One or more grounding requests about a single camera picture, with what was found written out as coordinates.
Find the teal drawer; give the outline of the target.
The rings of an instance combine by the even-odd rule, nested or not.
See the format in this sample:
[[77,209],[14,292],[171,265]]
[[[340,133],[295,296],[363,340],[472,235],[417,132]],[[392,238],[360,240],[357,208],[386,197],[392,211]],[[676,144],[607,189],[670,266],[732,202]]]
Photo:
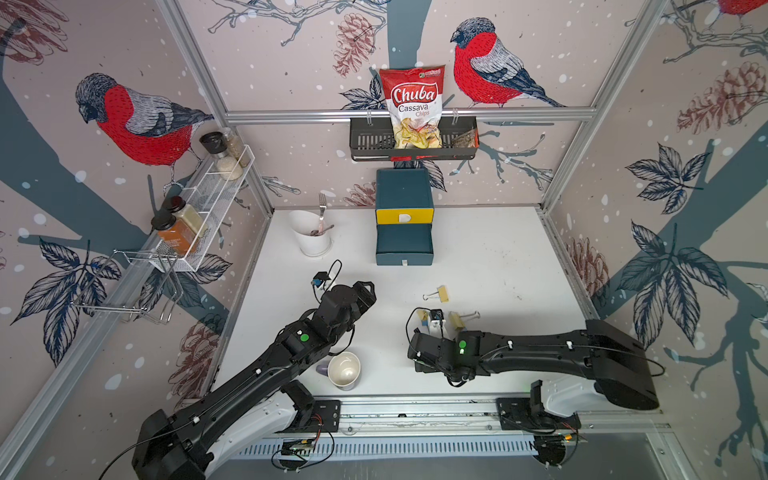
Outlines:
[[431,224],[377,225],[378,266],[431,266],[434,247]]

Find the yellow top drawer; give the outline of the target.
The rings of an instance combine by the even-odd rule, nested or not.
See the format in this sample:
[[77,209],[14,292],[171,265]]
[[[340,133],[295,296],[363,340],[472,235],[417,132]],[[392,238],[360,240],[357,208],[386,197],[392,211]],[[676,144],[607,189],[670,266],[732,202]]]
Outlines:
[[433,208],[393,208],[377,209],[378,225],[431,224],[434,219]]

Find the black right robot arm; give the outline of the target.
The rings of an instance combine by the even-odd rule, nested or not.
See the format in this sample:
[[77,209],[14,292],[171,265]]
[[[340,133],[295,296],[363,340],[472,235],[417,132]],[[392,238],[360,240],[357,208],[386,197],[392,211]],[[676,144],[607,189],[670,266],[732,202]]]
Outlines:
[[454,339],[415,332],[407,356],[422,373],[440,373],[462,386],[506,372],[558,373],[591,380],[615,406],[649,411],[660,406],[640,341],[601,320],[551,335],[510,336],[467,330]]

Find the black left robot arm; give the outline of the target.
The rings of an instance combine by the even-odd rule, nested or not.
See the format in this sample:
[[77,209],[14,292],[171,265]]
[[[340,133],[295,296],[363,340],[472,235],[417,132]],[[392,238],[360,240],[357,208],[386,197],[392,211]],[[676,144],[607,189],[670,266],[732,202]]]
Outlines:
[[375,286],[336,285],[286,325],[250,365],[192,405],[142,424],[131,465],[140,479],[203,479],[256,438],[307,422],[314,399],[297,378],[376,302]]

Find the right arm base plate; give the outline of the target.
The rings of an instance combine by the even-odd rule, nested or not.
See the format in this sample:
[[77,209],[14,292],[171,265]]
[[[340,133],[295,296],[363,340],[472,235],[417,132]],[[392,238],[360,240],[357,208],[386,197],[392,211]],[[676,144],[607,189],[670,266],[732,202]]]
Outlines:
[[495,405],[500,426],[505,431],[551,435],[560,431],[575,432],[582,428],[576,413],[568,417],[555,415],[540,406],[532,407],[528,397],[497,398]]

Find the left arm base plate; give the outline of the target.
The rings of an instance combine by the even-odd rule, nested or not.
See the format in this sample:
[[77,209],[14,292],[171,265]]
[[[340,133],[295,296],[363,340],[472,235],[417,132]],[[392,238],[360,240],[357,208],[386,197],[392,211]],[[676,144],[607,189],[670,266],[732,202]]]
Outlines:
[[312,433],[331,432],[339,429],[341,401],[315,400],[311,409],[300,410],[291,424],[282,433]]

